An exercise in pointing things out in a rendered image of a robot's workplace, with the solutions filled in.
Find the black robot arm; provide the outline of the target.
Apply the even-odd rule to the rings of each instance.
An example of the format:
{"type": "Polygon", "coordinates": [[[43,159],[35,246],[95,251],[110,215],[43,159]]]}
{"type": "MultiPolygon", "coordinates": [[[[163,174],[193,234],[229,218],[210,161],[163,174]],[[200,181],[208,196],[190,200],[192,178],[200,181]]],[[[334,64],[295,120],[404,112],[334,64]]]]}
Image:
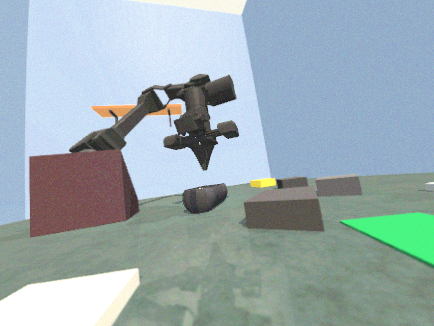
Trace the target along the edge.
{"type": "MultiPolygon", "coordinates": [[[[166,108],[169,101],[181,99],[185,101],[185,108],[194,105],[217,106],[237,99],[234,83],[230,75],[210,81],[209,75],[198,74],[187,83],[166,86],[154,85],[138,97],[137,106],[121,117],[109,128],[94,130],[71,146],[68,151],[88,152],[101,150],[123,149],[127,142],[125,136],[134,129],[147,114],[166,108]],[[155,90],[164,91],[169,100],[163,105],[155,90]]],[[[178,135],[186,136],[187,131],[204,129],[208,121],[204,107],[196,108],[193,114],[173,120],[178,135]]],[[[182,117],[181,117],[182,116],[182,117]]]]}

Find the yellow rectangular block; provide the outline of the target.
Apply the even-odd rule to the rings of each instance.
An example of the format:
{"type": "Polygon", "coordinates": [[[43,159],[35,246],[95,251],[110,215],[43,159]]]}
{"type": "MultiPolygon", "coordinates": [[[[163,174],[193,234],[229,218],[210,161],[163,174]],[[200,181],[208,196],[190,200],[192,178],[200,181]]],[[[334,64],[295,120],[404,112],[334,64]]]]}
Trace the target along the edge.
{"type": "Polygon", "coordinates": [[[276,185],[275,178],[250,181],[251,187],[268,187],[276,185]]]}

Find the white flat rectangular block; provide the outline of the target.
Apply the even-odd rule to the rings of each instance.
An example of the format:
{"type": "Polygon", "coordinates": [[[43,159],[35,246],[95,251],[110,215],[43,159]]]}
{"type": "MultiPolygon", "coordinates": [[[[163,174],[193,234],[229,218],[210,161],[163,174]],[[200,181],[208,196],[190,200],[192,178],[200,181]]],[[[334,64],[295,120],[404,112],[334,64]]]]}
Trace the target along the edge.
{"type": "Polygon", "coordinates": [[[434,191],[434,182],[424,183],[426,191],[434,191]]]}

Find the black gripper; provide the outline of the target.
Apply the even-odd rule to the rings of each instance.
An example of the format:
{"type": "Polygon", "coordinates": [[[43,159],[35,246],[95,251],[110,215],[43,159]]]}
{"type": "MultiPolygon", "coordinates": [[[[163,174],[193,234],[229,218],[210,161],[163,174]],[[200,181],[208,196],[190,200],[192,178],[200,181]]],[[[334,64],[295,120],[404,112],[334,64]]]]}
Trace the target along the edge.
{"type": "MultiPolygon", "coordinates": [[[[202,107],[203,105],[194,105],[186,109],[184,112],[185,116],[193,114],[196,108],[202,107]]],[[[189,136],[180,136],[178,134],[166,136],[163,139],[163,145],[165,148],[179,150],[186,147],[190,148],[195,154],[201,168],[203,171],[208,169],[211,154],[213,152],[214,146],[218,144],[216,137],[223,136],[227,139],[235,138],[239,136],[238,127],[234,121],[229,120],[217,124],[217,129],[211,130],[210,127],[210,115],[208,108],[203,106],[207,114],[208,121],[204,122],[204,129],[190,130],[186,133],[189,136]],[[199,144],[200,141],[200,144],[199,144]]]]}

